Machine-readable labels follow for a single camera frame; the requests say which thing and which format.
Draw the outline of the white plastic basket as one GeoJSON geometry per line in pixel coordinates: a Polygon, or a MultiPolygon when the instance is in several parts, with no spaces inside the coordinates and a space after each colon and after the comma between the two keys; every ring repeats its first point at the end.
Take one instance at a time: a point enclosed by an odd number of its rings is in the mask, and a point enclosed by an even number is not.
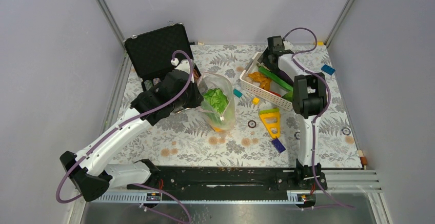
{"type": "Polygon", "coordinates": [[[260,58],[260,56],[262,55],[261,52],[256,52],[253,57],[251,58],[250,62],[248,63],[248,65],[245,67],[245,69],[243,70],[243,72],[241,73],[239,79],[241,81],[241,87],[242,89],[244,89],[245,91],[260,97],[276,106],[278,106],[279,108],[285,109],[287,111],[291,111],[292,110],[292,103],[290,101],[287,101],[269,91],[266,91],[264,89],[261,89],[257,84],[252,84],[250,82],[248,82],[246,80],[246,78],[248,77],[248,74],[251,74],[255,71],[258,70],[257,68],[257,63],[258,60],[260,58]]]}

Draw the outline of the green lettuce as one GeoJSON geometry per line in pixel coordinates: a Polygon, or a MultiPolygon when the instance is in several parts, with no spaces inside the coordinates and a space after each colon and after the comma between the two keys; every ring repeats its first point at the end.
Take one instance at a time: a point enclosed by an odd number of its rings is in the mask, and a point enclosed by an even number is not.
{"type": "Polygon", "coordinates": [[[221,115],[228,106],[228,98],[220,88],[209,89],[204,95],[204,101],[207,106],[207,110],[214,112],[206,112],[205,115],[215,124],[222,125],[221,115]]]}

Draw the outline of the clear zip top bag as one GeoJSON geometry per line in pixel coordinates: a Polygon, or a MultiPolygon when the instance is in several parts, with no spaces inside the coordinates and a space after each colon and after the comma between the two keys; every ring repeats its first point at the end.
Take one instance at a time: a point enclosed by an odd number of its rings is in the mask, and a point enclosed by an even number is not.
{"type": "Polygon", "coordinates": [[[203,97],[199,111],[204,120],[217,132],[233,129],[236,117],[231,82],[222,75],[205,72],[197,85],[203,97]]]}

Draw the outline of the yellow bell pepper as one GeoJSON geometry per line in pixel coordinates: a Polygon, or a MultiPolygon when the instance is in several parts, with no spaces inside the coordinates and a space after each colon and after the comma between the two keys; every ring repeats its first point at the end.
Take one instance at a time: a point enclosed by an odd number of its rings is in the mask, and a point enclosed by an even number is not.
{"type": "Polygon", "coordinates": [[[212,129],[213,129],[215,132],[219,132],[219,133],[225,132],[224,129],[222,129],[221,127],[217,127],[217,126],[212,126],[212,129]]]}

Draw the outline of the purple eggplant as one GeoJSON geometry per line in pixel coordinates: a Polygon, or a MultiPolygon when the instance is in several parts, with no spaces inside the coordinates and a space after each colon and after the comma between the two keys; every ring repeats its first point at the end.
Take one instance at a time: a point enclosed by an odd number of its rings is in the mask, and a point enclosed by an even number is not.
{"type": "Polygon", "coordinates": [[[286,73],[284,73],[284,72],[281,72],[280,74],[279,74],[279,77],[283,80],[283,81],[285,81],[288,85],[290,85],[290,86],[292,86],[293,87],[293,80],[286,74],[286,73]]]}

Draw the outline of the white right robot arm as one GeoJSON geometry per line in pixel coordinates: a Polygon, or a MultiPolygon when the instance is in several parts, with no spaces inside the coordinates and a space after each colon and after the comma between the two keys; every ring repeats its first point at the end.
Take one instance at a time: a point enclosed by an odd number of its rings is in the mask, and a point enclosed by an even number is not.
{"type": "Polygon", "coordinates": [[[296,160],[294,182],[301,189],[309,188],[321,175],[316,153],[318,121],[328,105],[328,91],[323,73],[314,73],[302,66],[296,53],[285,47],[280,36],[267,39],[267,48],[259,59],[259,71],[287,90],[283,99],[292,103],[300,121],[300,149],[296,160]]]}

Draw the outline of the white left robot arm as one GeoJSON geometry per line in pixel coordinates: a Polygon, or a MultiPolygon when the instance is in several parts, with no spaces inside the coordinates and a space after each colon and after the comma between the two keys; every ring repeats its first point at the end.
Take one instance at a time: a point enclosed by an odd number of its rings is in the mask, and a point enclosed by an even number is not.
{"type": "Polygon", "coordinates": [[[124,116],[87,147],[60,156],[65,170],[57,190],[56,200],[64,203],[60,192],[66,180],[71,180],[79,197],[93,201],[108,189],[142,184],[152,189],[159,183],[159,175],[152,163],[142,159],[131,164],[111,164],[114,156],[135,137],[179,109],[198,107],[203,101],[196,68],[177,67],[149,90],[140,93],[124,116]]]}

